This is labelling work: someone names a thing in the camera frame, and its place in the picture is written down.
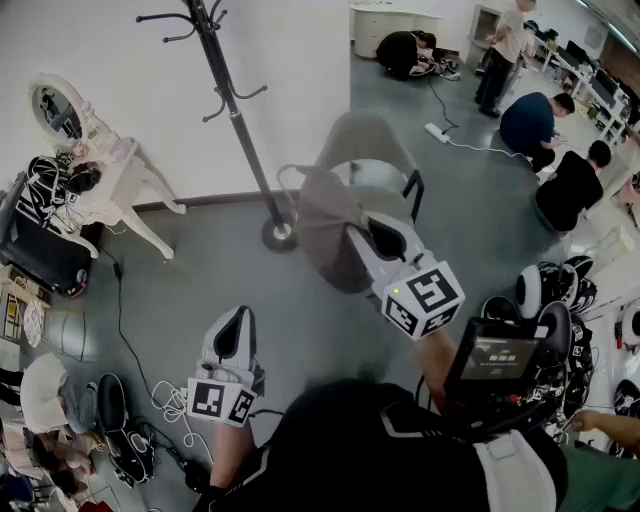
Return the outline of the black equipment case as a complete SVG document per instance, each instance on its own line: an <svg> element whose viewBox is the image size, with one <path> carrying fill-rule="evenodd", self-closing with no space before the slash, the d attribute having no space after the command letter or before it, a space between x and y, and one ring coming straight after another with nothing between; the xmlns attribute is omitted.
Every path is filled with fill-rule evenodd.
<svg viewBox="0 0 640 512"><path fill-rule="evenodd" d="M86 288L91 256L21 210L26 181L26 173L20 172L9 191L0 190L0 264L18 267L59 295L77 296Z"/></svg>

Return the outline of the white oval mirror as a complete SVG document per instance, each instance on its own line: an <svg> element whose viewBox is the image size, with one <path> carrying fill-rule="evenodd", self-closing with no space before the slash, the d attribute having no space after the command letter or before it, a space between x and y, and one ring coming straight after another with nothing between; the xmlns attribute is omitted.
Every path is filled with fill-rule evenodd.
<svg viewBox="0 0 640 512"><path fill-rule="evenodd" d="M28 85L28 105L40 135L54 149L87 144L85 101L75 88L53 73L35 73Z"/></svg>

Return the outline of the white cabinet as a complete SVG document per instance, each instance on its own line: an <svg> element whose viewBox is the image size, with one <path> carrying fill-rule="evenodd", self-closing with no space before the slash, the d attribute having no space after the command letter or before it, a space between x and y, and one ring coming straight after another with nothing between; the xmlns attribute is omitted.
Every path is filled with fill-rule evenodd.
<svg viewBox="0 0 640 512"><path fill-rule="evenodd" d="M491 47L488 37L495 32L501 16L500 10L483 4L475 6L468 36L469 51L466 58L466 65L470 69L475 70L478 67L485 53Z"/></svg>

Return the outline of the office desks with monitors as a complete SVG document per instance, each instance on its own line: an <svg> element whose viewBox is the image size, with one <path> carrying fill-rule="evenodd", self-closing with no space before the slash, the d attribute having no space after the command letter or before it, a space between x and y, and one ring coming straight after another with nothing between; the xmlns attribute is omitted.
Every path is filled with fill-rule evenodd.
<svg viewBox="0 0 640 512"><path fill-rule="evenodd" d="M587 109L596 127L601 129L600 140L610 146L622 143L633 110L631 97L582 48L570 41L566 49L550 35L551 32L540 31L535 35L536 52L542 60L541 72L552 69L554 81Z"/></svg>

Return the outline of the gray round stool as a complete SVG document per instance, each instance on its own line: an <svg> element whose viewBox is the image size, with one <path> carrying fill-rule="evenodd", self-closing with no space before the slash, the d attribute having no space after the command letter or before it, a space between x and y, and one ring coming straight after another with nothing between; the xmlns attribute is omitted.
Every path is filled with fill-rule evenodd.
<svg viewBox="0 0 640 512"><path fill-rule="evenodd" d="M97 362L98 349L81 310L46 309L42 336L46 346L61 356L78 363Z"/></svg>

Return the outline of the white patterned round disc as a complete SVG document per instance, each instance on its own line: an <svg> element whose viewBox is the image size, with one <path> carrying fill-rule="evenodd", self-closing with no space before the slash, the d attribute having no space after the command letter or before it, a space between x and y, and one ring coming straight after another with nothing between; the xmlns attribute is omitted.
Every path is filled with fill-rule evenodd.
<svg viewBox="0 0 640 512"><path fill-rule="evenodd" d="M23 329L27 341L32 347L37 347L43 340L46 308L38 300L29 302L22 315Z"/></svg>

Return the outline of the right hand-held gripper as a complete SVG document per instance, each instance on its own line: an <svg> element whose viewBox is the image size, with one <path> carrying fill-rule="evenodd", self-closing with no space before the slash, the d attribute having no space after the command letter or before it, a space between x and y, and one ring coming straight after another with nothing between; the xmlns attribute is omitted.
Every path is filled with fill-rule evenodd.
<svg viewBox="0 0 640 512"><path fill-rule="evenodd" d="M379 212L367 212L366 233L347 234L380 299L380 313L412 340L450 323L465 294L446 261L425 250L412 225Z"/></svg>

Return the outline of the black white devices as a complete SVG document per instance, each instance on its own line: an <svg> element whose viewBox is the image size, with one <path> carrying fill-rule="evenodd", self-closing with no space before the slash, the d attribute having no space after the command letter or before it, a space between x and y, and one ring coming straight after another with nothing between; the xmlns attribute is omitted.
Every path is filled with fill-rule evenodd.
<svg viewBox="0 0 640 512"><path fill-rule="evenodd" d="M460 79L459 60L453 54L438 48L419 49L417 62L412 67L409 77L420 78L428 75L438 76L448 81Z"/></svg>

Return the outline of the person's torso in black shirt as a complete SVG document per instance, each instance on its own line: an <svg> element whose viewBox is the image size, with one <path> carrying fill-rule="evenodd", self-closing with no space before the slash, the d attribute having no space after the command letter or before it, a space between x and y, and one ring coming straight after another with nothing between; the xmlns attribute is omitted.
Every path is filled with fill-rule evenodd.
<svg viewBox="0 0 640 512"><path fill-rule="evenodd" d="M299 396L240 482L193 512L557 512L567 485L541 430L473 441L397 385L347 379Z"/></svg>

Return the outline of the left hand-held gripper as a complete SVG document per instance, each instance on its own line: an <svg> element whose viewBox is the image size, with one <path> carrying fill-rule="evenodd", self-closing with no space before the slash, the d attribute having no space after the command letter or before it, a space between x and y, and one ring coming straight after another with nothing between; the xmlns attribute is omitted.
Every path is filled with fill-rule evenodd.
<svg viewBox="0 0 640 512"><path fill-rule="evenodd" d="M205 334L203 362L188 379L187 415L243 427L257 397L264 395L264 370L255 356L253 311L242 305L219 317Z"/></svg>

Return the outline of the person's left forearm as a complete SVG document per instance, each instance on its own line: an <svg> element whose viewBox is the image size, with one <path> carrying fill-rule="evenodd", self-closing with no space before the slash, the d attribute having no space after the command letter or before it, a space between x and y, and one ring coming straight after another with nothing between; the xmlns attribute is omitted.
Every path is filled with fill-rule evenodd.
<svg viewBox="0 0 640 512"><path fill-rule="evenodd" d="M209 484L230 489L245 476L257 450L250 421L242 427L219 425L215 432Z"/></svg>

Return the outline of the black chest monitor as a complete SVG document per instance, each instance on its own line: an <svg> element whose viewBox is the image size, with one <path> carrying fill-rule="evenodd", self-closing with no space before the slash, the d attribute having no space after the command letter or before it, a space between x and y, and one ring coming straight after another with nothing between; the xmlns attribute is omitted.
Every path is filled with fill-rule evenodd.
<svg viewBox="0 0 640 512"><path fill-rule="evenodd" d="M445 380L446 398L473 411L516 405L534 385L549 332L545 325L471 318Z"/></svg>

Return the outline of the pile of black white grippers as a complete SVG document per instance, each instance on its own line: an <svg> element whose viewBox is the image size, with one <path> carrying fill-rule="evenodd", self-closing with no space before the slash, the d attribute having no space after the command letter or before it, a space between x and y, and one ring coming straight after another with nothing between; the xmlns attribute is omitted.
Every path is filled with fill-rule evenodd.
<svg viewBox="0 0 640 512"><path fill-rule="evenodd" d="M552 339L533 382L505 398L499 417L514 426L541 426L559 444L571 442L570 422L586 404L595 372L593 333L581 318L597 298L586 277L592 266L588 256L530 265L517 278L514 300L496 295L481 309L486 320L549 329Z"/></svg>

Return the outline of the grey cap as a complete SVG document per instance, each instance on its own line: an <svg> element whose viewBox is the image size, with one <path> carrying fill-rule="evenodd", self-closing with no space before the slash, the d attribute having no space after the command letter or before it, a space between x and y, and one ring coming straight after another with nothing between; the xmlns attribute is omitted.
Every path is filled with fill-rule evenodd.
<svg viewBox="0 0 640 512"><path fill-rule="evenodd" d="M366 232L366 216L339 176L318 166L287 164L276 179L313 268L340 292L368 290L371 276L348 233L350 228Z"/></svg>

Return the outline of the white rounded counter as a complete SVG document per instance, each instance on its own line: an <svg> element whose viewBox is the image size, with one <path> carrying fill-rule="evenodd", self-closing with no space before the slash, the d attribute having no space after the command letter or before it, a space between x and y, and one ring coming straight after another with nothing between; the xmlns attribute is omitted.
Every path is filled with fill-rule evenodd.
<svg viewBox="0 0 640 512"><path fill-rule="evenodd" d="M380 42L398 31L422 30L438 34L443 19L423 0L355 0L349 3L350 37L354 52L374 59Z"/></svg>

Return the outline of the black coat stand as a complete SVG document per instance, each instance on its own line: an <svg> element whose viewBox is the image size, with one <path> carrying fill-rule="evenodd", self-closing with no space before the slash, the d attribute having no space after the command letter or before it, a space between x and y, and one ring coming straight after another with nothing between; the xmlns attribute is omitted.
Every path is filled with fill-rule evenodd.
<svg viewBox="0 0 640 512"><path fill-rule="evenodd" d="M180 1L187 8L185 14L169 12L139 15L136 17L135 22L140 24L157 20L177 19L186 22L190 26L190 31L185 35L165 37L163 39L165 44L187 40L192 36L199 38L215 83L214 92L221 100L218 110L203 117L202 121L207 123L224 113L229 116L251 173L258 185L260 197L269 212L269 217L261 229L262 242L267 249L274 253L290 252L298 246L293 217L291 214L281 211L278 207L276 198L264 174L248 126L237 104L239 100L250 100L258 96L267 91L268 87L263 85L249 94L241 94L236 90L218 37L222 21L228 14L226 9L220 7L223 0L215 0L211 6L207 6L205 0Z"/></svg>

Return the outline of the white vanity table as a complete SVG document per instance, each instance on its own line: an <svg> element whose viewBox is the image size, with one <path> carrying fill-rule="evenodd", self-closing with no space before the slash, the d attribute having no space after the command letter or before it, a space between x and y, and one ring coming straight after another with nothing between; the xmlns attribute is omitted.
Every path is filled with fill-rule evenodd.
<svg viewBox="0 0 640 512"><path fill-rule="evenodd" d="M96 259L99 251L80 235L81 229L94 223L113 227L122 222L154 245L166 260L173 259L174 250L139 217L134 211L134 203L141 190L148 186L174 213L184 215L187 207L176 202L163 177L147 166L137 140L130 137L118 139L101 157L96 163L97 170L101 172L97 185L56 210L53 221L61 230L62 237L86 248Z"/></svg>

